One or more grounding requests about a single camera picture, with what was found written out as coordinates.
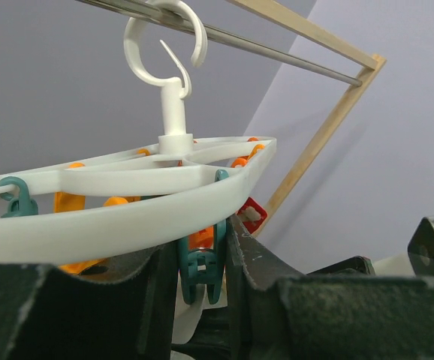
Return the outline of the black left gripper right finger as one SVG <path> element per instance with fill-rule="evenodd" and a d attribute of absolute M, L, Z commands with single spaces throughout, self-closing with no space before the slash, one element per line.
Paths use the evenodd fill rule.
<path fill-rule="evenodd" d="M 434 359 L 434 277 L 305 275 L 227 221 L 233 359 Z"/>

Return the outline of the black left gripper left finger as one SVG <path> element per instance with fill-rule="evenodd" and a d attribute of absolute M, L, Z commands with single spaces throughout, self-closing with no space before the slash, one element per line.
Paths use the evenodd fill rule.
<path fill-rule="evenodd" d="M 0 264 L 0 359 L 168 359 L 176 283 L 174 243 L 81 276 Z"/>

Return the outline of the white sock with black stripes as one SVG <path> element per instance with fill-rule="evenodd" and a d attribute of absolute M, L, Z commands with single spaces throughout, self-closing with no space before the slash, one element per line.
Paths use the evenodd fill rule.
<path fill-rule="evenodd" d="M 192 304 L 186 304 L 182 289 L 178 288 L 173 321 L 173 344 L 186 344 L 191 340 L 200 321 L 205 295 L 205 287 L 198 285 L 195 301 Z"/>

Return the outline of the teal clothes clip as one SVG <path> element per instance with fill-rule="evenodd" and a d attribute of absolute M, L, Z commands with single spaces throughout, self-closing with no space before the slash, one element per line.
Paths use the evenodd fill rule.
<path fill-rule="evenodd" d="M 197 285 L 206 285 L 211 305 L 219 301 L 225 269 L 227 222 L 213 226 L 213 247 L 189 248 L 189 237 L 178 240 L 177 255 L 183 300 L 192 305 L 197 297 Z"/>

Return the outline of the white plastic clip hanger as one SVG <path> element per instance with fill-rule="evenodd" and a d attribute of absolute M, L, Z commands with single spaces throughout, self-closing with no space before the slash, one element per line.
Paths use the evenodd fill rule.
<path fill-rule="evenodd" d="M 57 266 L 99 260 L 162 245 L 225 220 L 249 198 L 274 154 L 276 139 L 195 138 L 185 101 L 188 71 L 171 48 L 176 74 L 160 77 L 142 60 L 145 22 L 130 19 L 123 46 L 131 78 L 158 96 L 161 112 L 134 118 L 159 122 L 156 142 L 141 138 L 121 152 L 0 174 L 0 263 Z"/>

